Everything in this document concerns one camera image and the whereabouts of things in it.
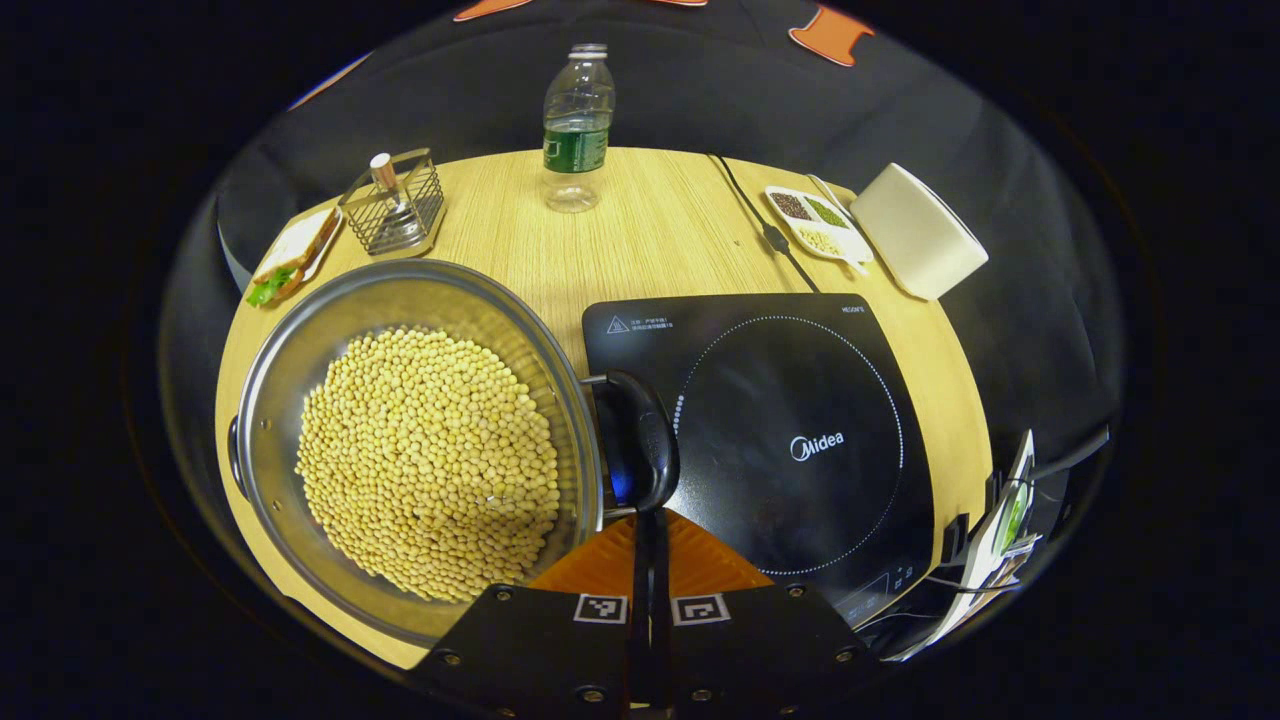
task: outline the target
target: induction cooker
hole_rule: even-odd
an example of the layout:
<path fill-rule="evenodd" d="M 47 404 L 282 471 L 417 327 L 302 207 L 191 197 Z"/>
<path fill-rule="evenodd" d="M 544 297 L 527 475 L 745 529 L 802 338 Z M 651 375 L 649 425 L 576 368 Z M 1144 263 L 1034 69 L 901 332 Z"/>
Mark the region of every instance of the induction cooker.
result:
<path fill-rule="evenodd" d="M 910 396 L 858 295 L 728 295 L 600 302 L 582 314 L 593 373 L 649 382 L 672 415 L 667 507 L 780 584 L 818 589 L 851 625 L 928 571 L 933 492 Z M 643 459 L 596 393 L 620 502 Z"/>

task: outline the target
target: wire basket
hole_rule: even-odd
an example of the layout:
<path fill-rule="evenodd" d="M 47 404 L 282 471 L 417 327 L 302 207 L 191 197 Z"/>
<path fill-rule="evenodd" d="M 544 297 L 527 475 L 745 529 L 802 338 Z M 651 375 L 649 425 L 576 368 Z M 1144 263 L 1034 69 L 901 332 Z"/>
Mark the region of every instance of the wire basket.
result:
<path fill-rule="evenodd" d="M 410 164 L 411 169 L 403 177 L 394 176 L 394 169 L 383 176 L 396 177 L 394 186 L 379 183 L 375 170 L 369 169 L 338 200 L 338 206 L 370 256 L 410 258 L 435 246 L 444 218 L 444 191 L 431 163 L 431 149 L 410 150 L 390 158 L 392 168 L 404 164 Z"/>

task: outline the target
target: pot handle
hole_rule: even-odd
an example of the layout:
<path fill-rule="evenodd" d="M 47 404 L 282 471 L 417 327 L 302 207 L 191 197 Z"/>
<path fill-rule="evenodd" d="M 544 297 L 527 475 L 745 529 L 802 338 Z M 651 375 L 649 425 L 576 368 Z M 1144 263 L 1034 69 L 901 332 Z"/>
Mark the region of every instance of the pot handle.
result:
<path fill-rule="evenodd" d="M 248 493 L 244 492 L 244 473 L 239 466 L 239 415 L 232 418 L 232 425 L 227 429 L 227 460 L 232 465 L 232 479 L 236 480 L 236 487 L 239 488 L 241 496 L 248 500 Z"/>
<path fill-rule="evenodd" d="M 680 479 L 680 452 L 676 447 L 676 430 L 671 425 L 662 398 L 644 380 L 622 370 L 605 370 L 603 375 L 591 375 L 580 380 L 584 386 L 608 384 L 617 388 L 631 402 L 636 441 L 645 461 L 653 470 L 649 491 L 637 498 L 632 506 L 636 512 L 658 510 L 676 492 Z"/>

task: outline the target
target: plastic bottle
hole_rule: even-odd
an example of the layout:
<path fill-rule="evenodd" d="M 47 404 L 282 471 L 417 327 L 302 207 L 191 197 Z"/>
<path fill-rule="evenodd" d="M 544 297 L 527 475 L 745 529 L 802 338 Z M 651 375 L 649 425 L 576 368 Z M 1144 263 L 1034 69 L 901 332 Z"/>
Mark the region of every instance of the plastic bottle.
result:
<path fill-rule="evenodd" d="M 604 45 L 575 45 L 543 105 L 543 199 L 558 213 L 600 200 L 600 168 L 613 123 L 613 76 Z"/>

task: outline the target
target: table surface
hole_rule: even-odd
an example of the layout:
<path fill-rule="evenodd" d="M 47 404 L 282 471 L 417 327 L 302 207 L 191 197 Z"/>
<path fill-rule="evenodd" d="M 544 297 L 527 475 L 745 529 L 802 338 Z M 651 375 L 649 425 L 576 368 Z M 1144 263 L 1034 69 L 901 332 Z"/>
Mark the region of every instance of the table surface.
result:
<path fill-rule="evenodd" d="M 780 184 L 820 195 L 804 174 L 728 160 L 755 208 L 778 227 L 764 187 Z M 733 191 L 723 168 L 708 155 L 611 147 L 600 204 L 564 215 L 539 199 L 540 150 L 488 155 L 439 165 L 447 214 L 435 247 L 426 255 L 474 268 L 521 297 L 547 323 L 573 370 L 588 374 L 582 311 L 594 302 L 763 292 L 809 292 L 786 258 L 764 242 L 759 225 Z M 854 195 L 832 187 L 847 204 Z M 289 222 L 325 211 L 337 199 Z M 870 275 L 800 250 L 794 254 L 824 292 L 856 292 L 876 318 L 897 359 L 915 406 L 933 480 L 934 548 L 942 529 L 961 512 L 984 510 L 991 446 L 978 388 L 964 350 L 942 306 L 899 290 L 877 259 Z M 268 333 L 308 292 L 371 260 L 344 224 L 316 277 L 275 307 L 242 302 L 232 320 L 218 375 L 216 427 L 234 418 L 250 365 Z M 236 488 L 227 437 L 218 433 L 218 457 L 232 512 L 268 577 L 287 596 L 383 660 L 411 667 L 426 650 L 388 637 L 323 598 L 275 550 L 252 506 Z"/>

